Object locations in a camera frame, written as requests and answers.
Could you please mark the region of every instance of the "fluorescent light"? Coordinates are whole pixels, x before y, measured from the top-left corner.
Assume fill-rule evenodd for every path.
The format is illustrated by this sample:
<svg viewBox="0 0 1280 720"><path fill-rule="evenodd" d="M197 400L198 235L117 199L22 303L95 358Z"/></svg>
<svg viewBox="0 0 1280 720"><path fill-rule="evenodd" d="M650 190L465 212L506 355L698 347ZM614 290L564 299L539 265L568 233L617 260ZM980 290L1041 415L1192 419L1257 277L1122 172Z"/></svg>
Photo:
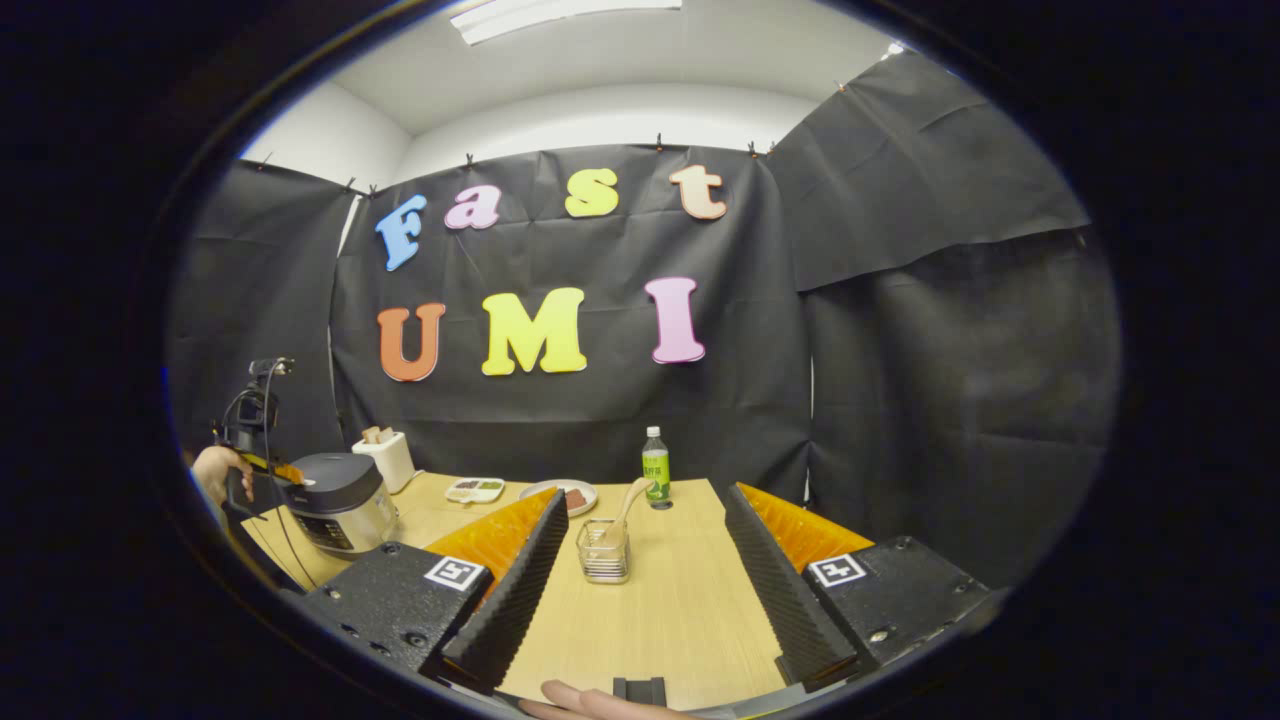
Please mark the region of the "fluorescent light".
<svg viewBox="0 0 1280 720"><path fill-rule="evenodd" d="M512 31L611 10L678 10L682 0L492 0L449 22L467 45L475 45Z"/></svg>

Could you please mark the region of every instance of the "black backdrop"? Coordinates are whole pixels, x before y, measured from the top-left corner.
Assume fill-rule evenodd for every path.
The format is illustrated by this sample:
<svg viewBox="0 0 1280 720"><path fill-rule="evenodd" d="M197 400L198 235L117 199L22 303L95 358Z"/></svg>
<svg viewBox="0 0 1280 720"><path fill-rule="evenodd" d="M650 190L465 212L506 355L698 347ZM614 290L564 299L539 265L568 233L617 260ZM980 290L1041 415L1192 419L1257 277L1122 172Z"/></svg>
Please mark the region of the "black backdrop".
<svg viewBox="0 0 1280 720"><path fill-rule="evenodd" d="M334 256L353 200L342 186L239 161L196 220L169 301L166 369L183 448L210 445L211 419L261 357L297 360L271 395L280 415L273 451L333 452L342 436L329 379Z"/></svg>
<svg viewBox="0 0 1280 720"><path fill-rule="evenodd" d="M906 51L769 156L814 363L814 510L923 538L991 585L1093 479L1119 389L1101 241L1053 165Z"/></svg>
<svg viewBox="0 0 1280 720"><path fill-rule="evenodd" d="M723 186L724 217L699 220L681 206L671 173L703 164ZM566 182L585 168L618 176L608 215L571 218ZM452 231L443 223L463 188L503 191L498 224ZM387 270L374 225L416 193L426 197L417 254ZM654 304L644 284L682 275L699 361L659 365ZM585 292L579 345L588 366L548 374L518 366L486 377L489 295L516 293L530 316L558 287ZM379 364L375 318L443 302L439 356L416 383ZM416 316L404 357L420 348ZM353 223L338 260L333 301L338 405L353 421L404 430L419 468L509 480L577 478L621 483L640 475L646 425L660 425L673 478L745 482L803 497L809 424L809 350L780 195L763 158L703 147L608 146L531 152L477 163L388 188Z"/></svg>

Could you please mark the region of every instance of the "green label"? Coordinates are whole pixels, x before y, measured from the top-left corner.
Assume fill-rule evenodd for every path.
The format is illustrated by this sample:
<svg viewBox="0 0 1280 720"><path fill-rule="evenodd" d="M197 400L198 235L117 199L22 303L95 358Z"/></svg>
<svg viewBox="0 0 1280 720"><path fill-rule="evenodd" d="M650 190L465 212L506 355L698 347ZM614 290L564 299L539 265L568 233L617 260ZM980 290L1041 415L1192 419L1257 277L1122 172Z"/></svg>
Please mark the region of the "green label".
<svg viewBox="0 0 1280 720"><path fill-rule="evenodd" d="M671 497L671 455L648 452L640 456L644 464L644 477L653 480L649 489L645 491L645 497L649 502L662 502Z"/></svg>

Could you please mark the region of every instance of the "plastic bottle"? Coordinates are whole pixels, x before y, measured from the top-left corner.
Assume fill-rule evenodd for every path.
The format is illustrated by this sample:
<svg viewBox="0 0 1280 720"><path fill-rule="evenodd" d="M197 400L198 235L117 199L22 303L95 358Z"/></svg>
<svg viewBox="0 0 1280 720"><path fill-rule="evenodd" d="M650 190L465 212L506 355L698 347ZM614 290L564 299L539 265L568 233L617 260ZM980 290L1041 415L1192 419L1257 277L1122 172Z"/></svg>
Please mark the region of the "plastic bottle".
<svg viewBox="0 0 1280 720"><path fill-rule="evenodd" d="M645 497L649 498L649 507L666 510L671 507L671 454L662 443L662 430L658 425L648 429L649 442L644 443L640 452L640 462L644 466L644 477L653 480Z"/></svg>

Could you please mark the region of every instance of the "wooden table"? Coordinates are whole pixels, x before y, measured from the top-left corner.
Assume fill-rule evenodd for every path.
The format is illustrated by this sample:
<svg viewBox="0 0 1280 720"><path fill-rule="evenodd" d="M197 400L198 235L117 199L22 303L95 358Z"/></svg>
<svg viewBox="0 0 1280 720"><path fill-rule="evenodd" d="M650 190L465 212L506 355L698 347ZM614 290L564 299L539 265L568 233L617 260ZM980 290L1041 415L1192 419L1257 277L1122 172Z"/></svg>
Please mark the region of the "wooden table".
<svg viewBox="0 0 1280 720"><path fill-rule="evenodd" d="M392 496L401 516L389 539L424 547L515 502L527 483L507 483L489 505L462 506L444 498L457 478L419 474ZM724 507L707 480L671 483L675 507L653 510L644 498L627 519L632 568L621 585L588 583L573 544L589 518L613 518L626 484L595 486L599 501L570 520L547 589L525 642L498 689L541 700L543 680L611 692L613 678L662 676L667 703L695 710L782 689L774 666L781 655L764 609L724 529ZM320 552L288 511L284 524L302 564L325 583L351 561ZM250 536L303 588L275 512L246 520Z"/></svg>

